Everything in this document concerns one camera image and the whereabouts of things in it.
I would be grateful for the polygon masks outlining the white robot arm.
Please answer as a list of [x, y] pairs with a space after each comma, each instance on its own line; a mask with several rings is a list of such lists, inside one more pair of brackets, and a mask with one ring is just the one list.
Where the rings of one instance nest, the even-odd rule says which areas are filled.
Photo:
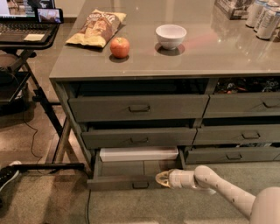
[[192, 171], [171, 169], [156, 175], [155, 180], [171, 189], [189, 188], [204, 193], [219, 193], [249, 221], [249, 224], [280, 224], [280, 188], [272, 186], [256, 196], [226, 181], [205, 165]]

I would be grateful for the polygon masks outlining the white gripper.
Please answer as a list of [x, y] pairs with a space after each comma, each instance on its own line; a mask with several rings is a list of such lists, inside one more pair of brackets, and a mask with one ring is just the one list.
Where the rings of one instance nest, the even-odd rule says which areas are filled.
[[195, 188], [194, 171], [169, 170], [156, 175], [156, 181], [165, 187]]

